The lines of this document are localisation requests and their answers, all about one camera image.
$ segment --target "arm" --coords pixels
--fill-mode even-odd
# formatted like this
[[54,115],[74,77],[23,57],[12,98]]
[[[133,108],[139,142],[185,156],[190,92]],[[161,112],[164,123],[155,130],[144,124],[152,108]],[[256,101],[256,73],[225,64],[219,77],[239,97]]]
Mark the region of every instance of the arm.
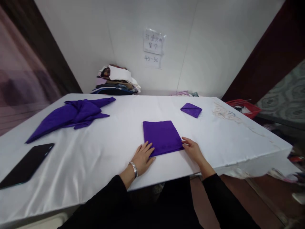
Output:
[[[155,157],[149,156],[155,148],[152,143],[140,145],[132,158],[138,169],[138,176],[146,172]],[[116,214],[130,204],[127,189],[135,179],[131,164],[112,180],[95,196],[80,206],[74,214],[60,228],[93,228],[98,222],[107,224],[116,217]]]
[[221,228],[260,228],[206,161],[198,144],[182,137],[189,157],[200,167],[202,182]]

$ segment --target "paper sign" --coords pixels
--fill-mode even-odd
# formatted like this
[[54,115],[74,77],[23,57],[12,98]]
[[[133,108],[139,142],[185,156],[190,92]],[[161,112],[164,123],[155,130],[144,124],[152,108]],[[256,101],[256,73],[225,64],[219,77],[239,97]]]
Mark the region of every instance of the paper sign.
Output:
[[163,54],[163,43],[166,35],[162,36],[161,33],[157,33],[155,30],[146,29],[144,33],[144,48],[145,52],[150,52],[158,55]]
[[145,67],[161,68],[161,55],[145,52],[143,55]]

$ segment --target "patterned wallpaper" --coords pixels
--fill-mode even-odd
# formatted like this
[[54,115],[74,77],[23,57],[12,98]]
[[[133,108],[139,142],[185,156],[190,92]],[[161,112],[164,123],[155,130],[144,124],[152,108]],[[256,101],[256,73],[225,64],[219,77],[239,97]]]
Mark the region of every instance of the patterned wallpaper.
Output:
[[305,122],[305,60],[256,104],[262,114]]

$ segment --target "silver bracelet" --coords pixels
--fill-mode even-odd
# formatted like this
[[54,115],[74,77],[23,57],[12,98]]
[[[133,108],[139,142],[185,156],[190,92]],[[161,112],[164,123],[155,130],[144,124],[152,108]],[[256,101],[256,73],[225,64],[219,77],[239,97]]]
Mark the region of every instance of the silver bracelet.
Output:
[[138,170],[137,170],[136,165],[135,165],[133,162],[129,162],[129,164],[131,164],[132,167],[133,167],[133,170],[134,170],[134,178],[137,178],[137,177],[138,177]]

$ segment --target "small folded purple napkin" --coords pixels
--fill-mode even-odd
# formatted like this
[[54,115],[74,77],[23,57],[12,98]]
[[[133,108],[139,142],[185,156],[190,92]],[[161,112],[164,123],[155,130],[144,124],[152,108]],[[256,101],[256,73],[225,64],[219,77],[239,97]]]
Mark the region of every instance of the small folded purple napkin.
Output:
[[172,121],[143,122],[144,142],[152,143],[155,150],[150,157],[183,149],[181,138]]
[[202,109],[200,107],[197,107],[190,103],[186,103],[180,110],[182,110],[183,112],[185,112],[195,118],[198,118],[200,112],[202,111]]

